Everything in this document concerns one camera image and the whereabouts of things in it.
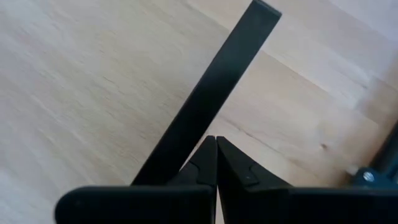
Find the wooden floor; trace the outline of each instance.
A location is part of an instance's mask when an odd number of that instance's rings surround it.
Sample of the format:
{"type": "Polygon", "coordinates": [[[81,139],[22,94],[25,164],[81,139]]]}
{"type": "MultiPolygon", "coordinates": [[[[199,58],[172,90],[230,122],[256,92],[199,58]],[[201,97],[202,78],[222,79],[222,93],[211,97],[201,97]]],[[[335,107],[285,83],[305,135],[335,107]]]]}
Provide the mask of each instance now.
{"type": "MultiPolygon", "coordinates": [[[[342,185],[398,118],[398,3],[267,2],[282,19],[207,133],[293,185],[342,185]]],[[[0,1],[0,223],[130,183],[249,3],[0,1]]]]}

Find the black frame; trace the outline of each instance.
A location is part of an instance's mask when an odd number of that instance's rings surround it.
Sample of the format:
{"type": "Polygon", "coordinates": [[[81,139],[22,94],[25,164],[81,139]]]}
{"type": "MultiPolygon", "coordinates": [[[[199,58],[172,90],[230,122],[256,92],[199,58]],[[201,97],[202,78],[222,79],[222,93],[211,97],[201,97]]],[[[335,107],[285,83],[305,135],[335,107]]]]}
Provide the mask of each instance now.
{"type": "Polygon", "coordinates": [[[292,187],[224,137],[207,136],[183,166],[280,16],[253,0],[131,186],[73,190],[57,223],[214,223],[217,187],[226,223],[397,223],[398,128],[347,189],[292,187]]]}

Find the screw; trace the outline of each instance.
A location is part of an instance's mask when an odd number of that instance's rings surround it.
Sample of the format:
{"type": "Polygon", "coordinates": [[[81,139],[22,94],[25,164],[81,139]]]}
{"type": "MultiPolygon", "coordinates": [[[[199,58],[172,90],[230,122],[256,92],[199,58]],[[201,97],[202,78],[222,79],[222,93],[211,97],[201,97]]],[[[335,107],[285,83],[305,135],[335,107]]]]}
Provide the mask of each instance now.
{"type": "Polygon", "coordinates": [[[365,172],[363,173],[363,178],[368,181],[368,182],[373,182],[374,181],[374,176],[370,172],[365,172]]]}

